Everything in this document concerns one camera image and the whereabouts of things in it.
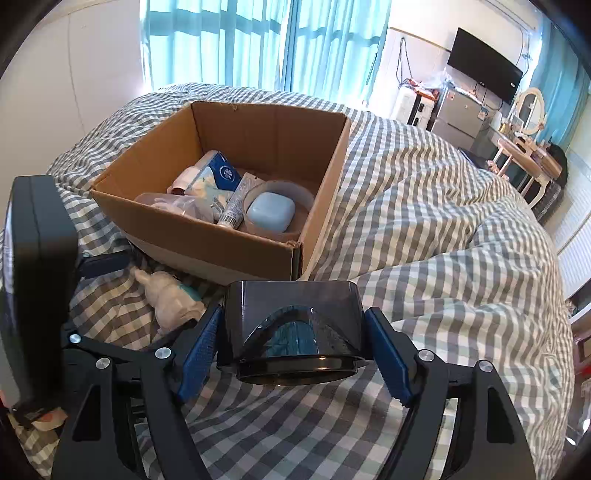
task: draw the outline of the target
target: black monitor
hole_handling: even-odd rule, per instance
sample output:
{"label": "black monitor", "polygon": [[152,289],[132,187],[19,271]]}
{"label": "black monitor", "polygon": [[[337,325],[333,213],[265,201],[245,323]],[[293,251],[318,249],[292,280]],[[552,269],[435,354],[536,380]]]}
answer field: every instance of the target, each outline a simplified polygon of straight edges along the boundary
{"label": "black monitor", "polygon": [[512,103],[523,72],[482,40],[457,29],[447,64],[473,78],[506,103]]}

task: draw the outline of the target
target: cardboard box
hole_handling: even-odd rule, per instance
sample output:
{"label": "cardboard box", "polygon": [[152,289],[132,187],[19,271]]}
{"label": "cardboard box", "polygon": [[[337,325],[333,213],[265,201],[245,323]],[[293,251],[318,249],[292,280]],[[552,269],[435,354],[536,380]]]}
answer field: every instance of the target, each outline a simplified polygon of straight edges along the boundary
{"label": "cardboard box", "polygon": [[[141,138],[96,179],[91,194],[138,248],[200,278],[296,280],[310,263],[339,185],[350,120],[283,105],[195,102]],[[134,199],[163,193],[209,150],[240,171],[290,180],[316,199],[297,242],[275,242],[157,210]]]}

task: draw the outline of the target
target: blue curtain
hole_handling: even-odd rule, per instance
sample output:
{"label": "blue curtain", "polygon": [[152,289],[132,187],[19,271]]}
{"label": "blue curtain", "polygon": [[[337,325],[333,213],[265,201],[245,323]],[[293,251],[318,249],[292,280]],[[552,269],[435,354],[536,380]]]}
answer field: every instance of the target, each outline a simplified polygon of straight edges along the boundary
{"label": "blue curtain", "polygon": [[275,89],[287,8],[288,0],[146,0],[144,69],[152,87],[207,82]]}
{"label": "blue curtain", "polygon": [[531,86],[541,90],[548,113],[539,140],[551,138],[566,150],[589,96],[589,75],[564,35],[546,17],[542,52]]}
{"label": "blue curtain", "polygon": [[282,86],[347,105],[371,94],[391,0],[294,0]]}
{"label": "blue curtain", "polygon": [[391,0],[144,0],[153,88],[208,82],[358,106],[369,98]]}

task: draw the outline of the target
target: oval mirror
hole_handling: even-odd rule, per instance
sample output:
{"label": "oval mirror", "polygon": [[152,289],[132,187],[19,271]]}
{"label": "oval mirror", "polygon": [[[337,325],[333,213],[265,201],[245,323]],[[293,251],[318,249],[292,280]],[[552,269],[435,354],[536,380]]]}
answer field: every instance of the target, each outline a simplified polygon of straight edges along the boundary
{"label": "oval mirror", "polygon": [[522,132],[534,135],[542,129],[545,116],[544,97],[537,88],[529,88],[517,99],[517,115],[523,120]]}

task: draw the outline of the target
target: gingham bedsheet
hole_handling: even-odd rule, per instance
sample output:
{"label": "gingham bedsheet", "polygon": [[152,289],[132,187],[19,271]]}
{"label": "gingham bedsheet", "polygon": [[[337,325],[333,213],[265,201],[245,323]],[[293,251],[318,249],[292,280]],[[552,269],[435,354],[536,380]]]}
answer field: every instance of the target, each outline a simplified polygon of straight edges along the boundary
{"label": "gingham bedsheet", "polygon": [[[296,93],[204,84],[150,93],[105,120],[48,171],[82,249],[126,248],[90,198],[92,181],[194,100],[282,103],[352,120],[342,181],[310,277],[354,281],[364,307],[380,307],[418,348],[447,362],[490,359],[525,428],[538,478],[549,479],[560,461],[573,389],[554,249],[509,183],[475,169],[429,132]],[[193,283],[205,298],[216,290]],[[71,307],[80,331],[105,342],[139,349],[156,331],[129,270],[82,282]],[[449,401],[428,478],[441,474],[454,408]],[[295,388],[243,384],[212,367],[184,415],[213,478],[369,480],[396,438],[403,409],[374,366],[343,381]],[[16,431],[31,463],[49,475],[56,435]],[[147,426],[137,433],[148,476],[162,478]]]}

